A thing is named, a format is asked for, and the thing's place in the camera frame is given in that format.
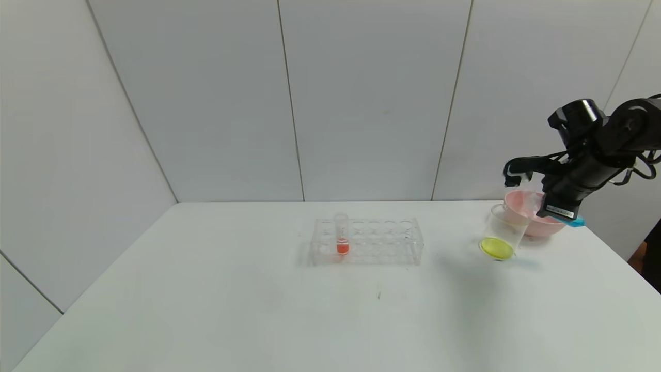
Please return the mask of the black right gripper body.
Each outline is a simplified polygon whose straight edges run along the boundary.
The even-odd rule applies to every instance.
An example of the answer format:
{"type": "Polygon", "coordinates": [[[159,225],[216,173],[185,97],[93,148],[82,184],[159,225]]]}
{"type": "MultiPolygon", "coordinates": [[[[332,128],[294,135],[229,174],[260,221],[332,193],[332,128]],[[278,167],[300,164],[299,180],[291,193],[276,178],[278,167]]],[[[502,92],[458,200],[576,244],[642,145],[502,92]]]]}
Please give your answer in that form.
{"type": "Polygon", "coordinates": [[[554,165],[546,167],[542,173],[541,216],[573,221],[583,200],[597,190],[597,172],[593,166],[554,165]]]}

